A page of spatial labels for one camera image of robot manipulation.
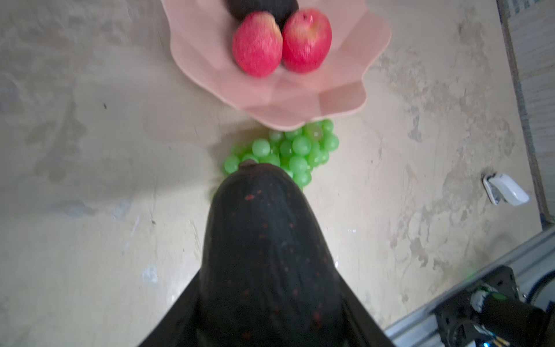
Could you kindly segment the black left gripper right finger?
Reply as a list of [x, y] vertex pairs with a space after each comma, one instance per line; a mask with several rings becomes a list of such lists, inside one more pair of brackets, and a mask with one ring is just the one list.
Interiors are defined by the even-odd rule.
[[333, 304], [338, 315], [338, 341], [334, 346], [393, 347], [341, 274], [334, 270]]

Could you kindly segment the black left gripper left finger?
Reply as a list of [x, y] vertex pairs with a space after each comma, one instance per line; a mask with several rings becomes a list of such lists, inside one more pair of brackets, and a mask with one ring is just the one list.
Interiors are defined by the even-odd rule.
[[140, 347], [198, 347], [199, 271]]

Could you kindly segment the dark avocado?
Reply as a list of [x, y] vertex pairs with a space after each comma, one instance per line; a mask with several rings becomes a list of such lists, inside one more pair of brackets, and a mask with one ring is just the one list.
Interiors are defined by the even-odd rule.
[[201, 346], [342, 346], [332, 255], [283, 169], [248, 160], [212, 201], [199, 271]]
[[289, 17], [299, 10], [296, 0], [227, 0], [226, 5], [231, 15], [240, 22], [251, 13], [268, 12], [280, 29]]

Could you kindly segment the green grape bunch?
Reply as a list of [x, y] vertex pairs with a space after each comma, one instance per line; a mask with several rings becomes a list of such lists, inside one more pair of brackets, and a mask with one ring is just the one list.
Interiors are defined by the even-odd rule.
[[281, 168], [303, 189], [312, 182], [313, 170], [327, 164], [339, 145], [335, 124], [329, 119], [288, 132], [269, 130], [264, 137], [235, 145], [223, 159], [222, 172], [229, 176], [252, 160]]

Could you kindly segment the red apple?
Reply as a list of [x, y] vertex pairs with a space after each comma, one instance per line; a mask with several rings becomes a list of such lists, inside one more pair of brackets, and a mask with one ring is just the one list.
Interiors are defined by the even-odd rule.
[[232, 54], [247, 75], [271, 75], [283, 56], [283, 36], [274, 17], [268, 12], [249, 14], [234, 34]]
[[283, 27], [282, 36], [283, 65], [299, 74], [319, 69], [332, 44], [330, 21], [315, 8], [303, 8], [293, 13]]

